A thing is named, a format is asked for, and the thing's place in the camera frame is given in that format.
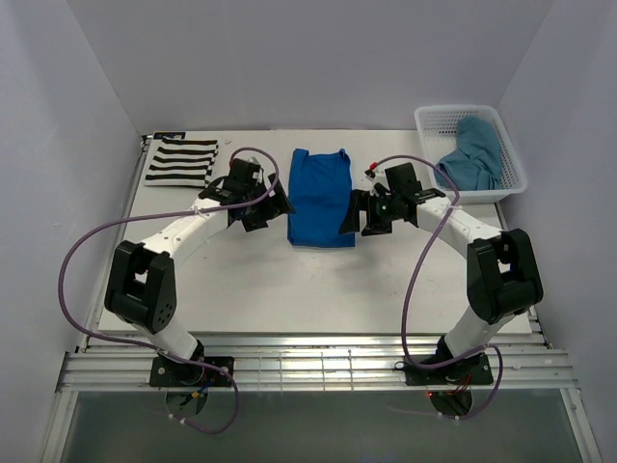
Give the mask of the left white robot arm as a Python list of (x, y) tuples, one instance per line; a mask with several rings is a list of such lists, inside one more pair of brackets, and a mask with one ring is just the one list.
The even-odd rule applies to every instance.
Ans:
[(172, 359), (171, 373), (181, 384), (198, 383), (204, 374), (202, 347), (175, 317), (176, 269), (235, 223), (254, 232), (294, 212), (278, 172), (265, 176), (255, 159), (233, 159), (228, 174), (208, 184), (176, 220), (139, 242), (124, 240), (117, 246), (105, 309)]

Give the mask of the teal tank top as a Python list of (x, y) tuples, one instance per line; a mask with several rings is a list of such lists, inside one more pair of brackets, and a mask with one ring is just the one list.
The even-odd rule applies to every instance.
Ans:
[(456, 149), (440, 159), (435, 179), (449, 187), (446, 174), (459, 191), (498, 190), (501, 188), (501, 150), (493, 126), (478, 117), (459, 120)]

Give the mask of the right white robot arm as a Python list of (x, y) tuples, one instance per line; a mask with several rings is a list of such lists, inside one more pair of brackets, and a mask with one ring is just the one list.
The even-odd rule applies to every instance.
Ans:
[(416, 177), (414, 158), (382, 170), (373, 163), (365, 176), (368, 190), (350, 194), (339, 233), (390, 234), (393, 223), (406, 222), (441, 240), (466, 261), (468, 306), (443, 335), (436, 352), (422, 362), (407, 356), (420, 370), (436, 370), (441, 380), (457, 383), (470, 371), (470, 357), (489, 347), (509, 321), (539, 303), (544, 290), (529, 235), (488, 225), (458, 207), (436, 188), (425, 189)]

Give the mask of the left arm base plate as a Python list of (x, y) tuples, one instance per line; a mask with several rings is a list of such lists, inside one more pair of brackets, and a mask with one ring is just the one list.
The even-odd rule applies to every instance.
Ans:
[(216, 367), (216, 369), (180, 364), (157, 356), (151, 363), (148, 384), (154, 388), (199, 388), (206, 384), (214, 387), (231, 386), (230, 379), (222, 374), (219, 369), (232, 376), (234, 370), (233, 357), (206, 357), (204, 361)]

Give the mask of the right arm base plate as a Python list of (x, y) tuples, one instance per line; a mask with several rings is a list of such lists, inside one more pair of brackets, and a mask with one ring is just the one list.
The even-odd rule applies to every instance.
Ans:
[(407, 386), (489, 386), (494, 382), (488, 356), (484, 353), (442, 368), (417, 368), (407, 361), (398, 361), (393, 369), (404, 373)]

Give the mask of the black white striped tank top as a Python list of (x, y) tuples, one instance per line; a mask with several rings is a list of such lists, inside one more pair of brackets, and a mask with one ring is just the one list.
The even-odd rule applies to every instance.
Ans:
[(163, 137), (151, 151), (145, 186), (204, 188), (213, 179), (219, 141)]

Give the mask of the blue tank top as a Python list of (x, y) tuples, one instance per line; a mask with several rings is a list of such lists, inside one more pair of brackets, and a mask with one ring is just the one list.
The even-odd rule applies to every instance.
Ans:
[(295, 247), (353, 248), (355, 236), (341, 234), (352, 192), (351, 160), (346, 150), (311, 154), (295, 149), (288, 197), (295, 209), (287, 216), (287, 239)]

